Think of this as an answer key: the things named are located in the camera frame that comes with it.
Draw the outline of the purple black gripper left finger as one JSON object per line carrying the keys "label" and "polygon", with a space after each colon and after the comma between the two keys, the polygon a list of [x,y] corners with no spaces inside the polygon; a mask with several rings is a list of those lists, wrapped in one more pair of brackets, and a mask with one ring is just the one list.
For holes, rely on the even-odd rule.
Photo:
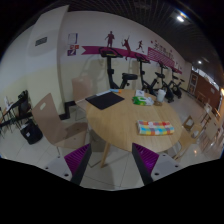
{"label": "purple black gripper left finger", "polygon": [[91,154],[91,145],[86,144],[64,157],[65,162],[72,173],[72,183],[76,185],[81,183]]}

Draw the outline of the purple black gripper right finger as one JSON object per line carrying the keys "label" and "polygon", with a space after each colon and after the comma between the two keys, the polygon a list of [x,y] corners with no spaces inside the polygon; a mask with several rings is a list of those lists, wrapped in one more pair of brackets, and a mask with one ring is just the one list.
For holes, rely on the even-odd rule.
{"label": "purple black gripper right finger", "polygon": [[153,182],[152,170],[159,158],[159,155],[137,143],[132,144],[132,155],[139,170],[142,181],[145,185]]}

